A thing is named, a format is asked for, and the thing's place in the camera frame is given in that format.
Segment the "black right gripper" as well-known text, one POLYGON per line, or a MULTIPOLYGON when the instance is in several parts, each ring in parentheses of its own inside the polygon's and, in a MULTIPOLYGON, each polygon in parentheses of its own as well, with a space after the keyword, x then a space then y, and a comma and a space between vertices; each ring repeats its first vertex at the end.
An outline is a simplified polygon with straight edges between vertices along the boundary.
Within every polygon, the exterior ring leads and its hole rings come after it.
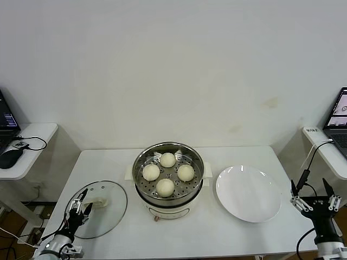
POLYGON ((316 233, 316 239, 341 239, 334 226, 333 218, 339 210, 341 196, 335 195, 332 186, 323 178, 327 197, 302 197, 291 180, 291 204, 301 214, 310 219, 316 233))

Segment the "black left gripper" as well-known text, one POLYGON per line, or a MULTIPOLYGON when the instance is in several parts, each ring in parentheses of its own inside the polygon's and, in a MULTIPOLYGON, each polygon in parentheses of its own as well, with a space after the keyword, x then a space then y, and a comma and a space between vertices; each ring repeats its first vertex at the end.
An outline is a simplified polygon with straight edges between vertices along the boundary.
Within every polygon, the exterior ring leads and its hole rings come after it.
POLYGON ((74 198, 70 204, 67 219, 64 230, 71 236, 75 235, 77 229, 84 225, 88 220, 88 216, 92 210, 92 203, 86 204, 86 208, 81 213, 82 202, 88 192, 88 189, 84 189, 76 198, 74 198))

